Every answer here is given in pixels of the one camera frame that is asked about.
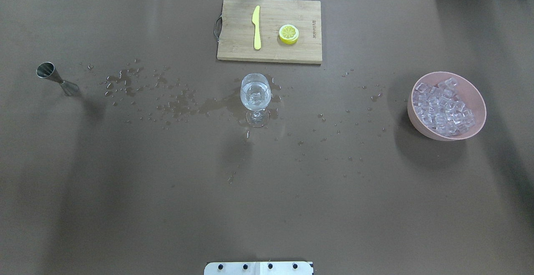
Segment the brown table mat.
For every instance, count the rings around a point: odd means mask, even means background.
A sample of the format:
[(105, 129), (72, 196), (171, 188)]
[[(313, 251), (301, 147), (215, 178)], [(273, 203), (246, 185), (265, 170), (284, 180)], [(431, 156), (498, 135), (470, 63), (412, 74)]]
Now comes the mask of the brown table mat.
[[(532, 275), (533, 0), (319, 1), (313, 66), (217, 60), (223, 0), (1, 0), (2, 275)], [(438, 71), (482, 94), (475, 136), (411, 123)]]

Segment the wooden cutting board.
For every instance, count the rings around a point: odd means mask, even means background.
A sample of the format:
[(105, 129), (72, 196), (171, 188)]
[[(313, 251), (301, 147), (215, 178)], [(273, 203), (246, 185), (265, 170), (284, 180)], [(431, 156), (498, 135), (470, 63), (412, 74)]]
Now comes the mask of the wooden cutting board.
[[(252, 12), (260, 6), (262, 48), (253, 47)], [(223, 0), (217, 59), (221, 61), (322, 64), (322, 4), (313, 0)], [(284, 24), (299, 29), (297, 43), (280, 41)]]

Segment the steel double jigger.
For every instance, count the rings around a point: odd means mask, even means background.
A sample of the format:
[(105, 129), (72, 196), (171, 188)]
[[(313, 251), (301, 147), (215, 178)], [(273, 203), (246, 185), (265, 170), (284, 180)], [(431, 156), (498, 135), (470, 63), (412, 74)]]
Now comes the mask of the steel double jigger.
[(43, 62), (36, 68), (35, 72), (39, 78), (58, 83), (66, 96), (76, 96), (79, 94), (78, 85), (62, 79), (52, 62)]

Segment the yellow lemon slice toy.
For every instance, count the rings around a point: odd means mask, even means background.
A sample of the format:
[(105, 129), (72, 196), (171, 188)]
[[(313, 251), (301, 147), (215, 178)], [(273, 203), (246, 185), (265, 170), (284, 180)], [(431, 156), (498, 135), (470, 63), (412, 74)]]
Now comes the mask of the yellow lemon slice toy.
[(279, 28), (278, 36), (282, 43), (292, 45), (297, 43), (300, 32), (299, 29), (294, 25), (284, 24), (281, 28)]

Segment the pink bowl of ice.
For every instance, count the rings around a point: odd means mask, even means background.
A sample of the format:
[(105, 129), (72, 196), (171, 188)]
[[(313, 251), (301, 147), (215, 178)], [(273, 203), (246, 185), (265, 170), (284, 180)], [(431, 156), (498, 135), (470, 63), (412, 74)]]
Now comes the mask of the pink bowl of ice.
[(486, 123), (486, 103), (467, 79), (451, 72), (431, 72), (414, 84), (407, 104), (416, 130), (434, 140), (468, 139)]

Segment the yellow plastic knife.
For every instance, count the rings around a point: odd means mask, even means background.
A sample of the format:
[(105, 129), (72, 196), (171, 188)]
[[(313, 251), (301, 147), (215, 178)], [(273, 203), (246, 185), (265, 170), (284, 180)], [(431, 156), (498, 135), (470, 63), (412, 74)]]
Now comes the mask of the yellow plastic knife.
[(252, 24), (254, 25), (253, 47), (255, 50), (260, 50), (262, 48), (260, 12), (261, 12), (261, 7), (259, 5), (257, 5), (254, 11), (252, 12)]

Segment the clear wine glass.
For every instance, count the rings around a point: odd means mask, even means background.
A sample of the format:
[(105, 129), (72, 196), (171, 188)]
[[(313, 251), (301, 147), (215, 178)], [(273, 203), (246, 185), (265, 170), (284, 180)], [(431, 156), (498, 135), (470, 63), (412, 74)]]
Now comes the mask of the clear wine glass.
[(269, 120), (267, 106), (272, 92), (265, 75), (251, 73), (244, 77), (240, 87), (240, 99), (246, 108), (245, 119), (252, 127), (263, 127)]

